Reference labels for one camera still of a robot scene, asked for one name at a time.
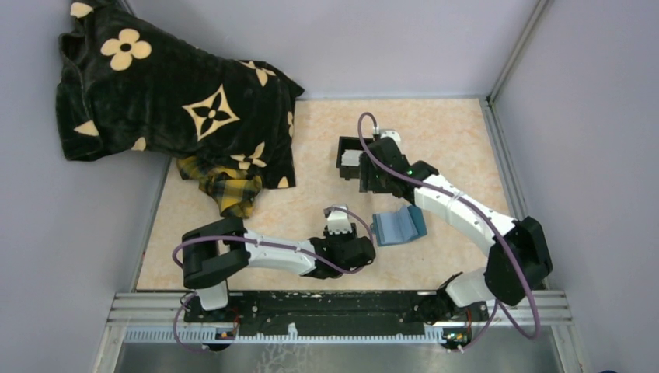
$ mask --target gray wall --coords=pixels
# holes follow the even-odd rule
[[[307,97],[486,94],[535,0],[129,0],[227,58],[269,61]]]
[[[113,293],[139,255],[162,156],[66,162],[55,124],[67,0],[0,12],[0,364],[90,371]]]
[[[555,2],[497,104],[596,371],[657,371],[658,19]]]

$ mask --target purple cable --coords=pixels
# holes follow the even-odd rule
[[[429,189],[432,189],[438,193],[442,193],[445,196],[448,196],[450,198],[455,197],[455,195],[443,188],[440,188],[438,186],[429,184],[429,183],[424,183],[423,181],[419,181],[416,179],[413,179],[407,175],[403,175],[402,173],[398,173],[394,171],[393,169],[390,169],[387,165],[384,163],[380,162],[379,159],[373,155],[371,150],[368,148],[366,145],[366,141],[364,140],[364,134],[361,130],[361,122],[364,119],[364,117],[370,117],[371,120],[373,120],[373,125],[377,126],[378,122],[375,120],[375,116],[372,113],[365,112],[362,113],[359,116],[359,121],[357,122],[357,133],[359,135],[359,142],[361,143],[361,147],[364,149],[364,152],[368,157],[371,159],[371,161],[376,164],[378,167],[383,169],[385,172],[387,172],[390,175],[393,175],[403,181],[407,181],[408,183],[412,183],[414,185],[418,185],[419,187],[426,187]],[[513,324],[514,328],[522,335],[525,336],[526,338],[529,338],[530,340],[534,340],[540,336],[540,314],[538,312],[538,306],[535,303],[535,298],[533,297],[533,293],[531,293],[531,288],[528,286],[528,282],[526,281],[526,277],[524,276],[524,272],[522,272],[521,268],[519,267],[519,263],[517,263],[517,260],[514,257],[514,254],[511,250],[511,247],[508,245],[504,237],[501,235],[499,230],[497,229],[496,226],[490,221],[490,219],[473,203],[471,203],[469,200],[466,200],[465,198],[458,197],[458,200],[462,202],[466,207],[469,208],[469,210],[473,211],[474,214],[477,214],[483,221],[487,224],[487,226],[494,232],[494,236],[497,238],[497,241],[501,244],[501,247],[504,248],[504,252],[506,253],[506,256],[508,259],[511,261],[511,264],[513,266],[513,269],[515,273],[517,274],[517,277],[519,278],[519,281],[521,283],[522,288],[524,289],[524,293],[526,295],[526,298],[528,299],[528,303],[531,306],[531,313],[533,314],[533,322],[535,324],[535,332],[530,335],[526,333],[520,326],[517,324],[517,322],[514,321],[512,318],[512,315],[506,310],[506,308],[499,303],[499,300],[496,300],[494,311],[497,309],[497,305],[499,305],[503,310],[506,316],[509,318],[511,323]],[[480,330],[478,335],[474,340],[478,340],[480,338],[480,335],[490,326],[490,322],[494,319],[494,314],[495,312],[492,312],[492,315],[490,315],[490,319],[488,320],[487,324]]]
[[[359,221],[364,228],[366,229],[366,232],[368,233],[369,238],[371,239],[371,242],[373,241],[373,232],[371,229],[368,227],[368,224],[366,224],[366,221],[364,219],[360,218],[357,216],[354,212],[348,211],[344,208],[341,207],[328,207],[326,210],[336,210],[336,211],[342,211],[347,213],[348,215],[352,216],[355,218],[357,221]],[[261,241],[257,242],[255,239],[246,239],[245,237],[239,237],[237,235],[207,235],[204,237],[198,237],[196,239],[191,239],[185,242],[182,242],[180,245],[178,245],[173,251],[172,251],[172,260],[174,260],[174,263],[176,263],[177,266],[180,268],[183,268],[183,263],[179,260],[177,257],[179,254],[179,251],[181,251],[184,247],[193,245],[195,243],[200,243],[200,242],[210,242],[210,241],[235,241],[235,242],[244,242],[244,243],[249,243],[252,245],[263,245],[263,246],[269,246],[269,247],[274,247],[276,249],[286,249],[286,250],[291,250],[291,251],[299,251],[300,253],[303,253],[307,256],[310,256],[311,258],[320,261],[321,263],[324,263],[328,267],[332,268],[333,270],[341,273],[341,274],[355,274],[359,272],[363,267],[357,267],[353,270],[345,270],[336,264],[330,262],[329,260],[323,258],[322,256],[313,253],[311,251],[308,251],[306,249],[298,248],[293,245],[285,245],[283,243],[275,243],[275,242],[268,242],[268,241]]]
[[[181,338],[179,337],[179,331],[178,331],[179,317],[181,316],[181,312],[183,312],[183,310],[184,310],[185,308],[187,308],[187,305],[189,305],[189,304],[190,304],[190,301],[192,301],[193,298],[196,297],[196,296],[197,296],[197,293],[193,293],[191,296],[189,296],[189,297],[188,297],[188,298],[187,298],[187,299],[181,304],[181,306],[179,307],[179,309],[176,311],[176,315],[174,316],[174,324],[173,324],[174,340],[176,341],[176,343],[179,344],[179,346],[183,347],[184,350],[186,350],[186,351],[188,351],[188,352],[195,353],[195,354],[202,354],[202,353],[209,352],[209,351],[208,351],[208,350],[201,349],[201,348],[192,348],[192,347],[187,346],[185,343],[183,343],[183,342],[181,341]]]

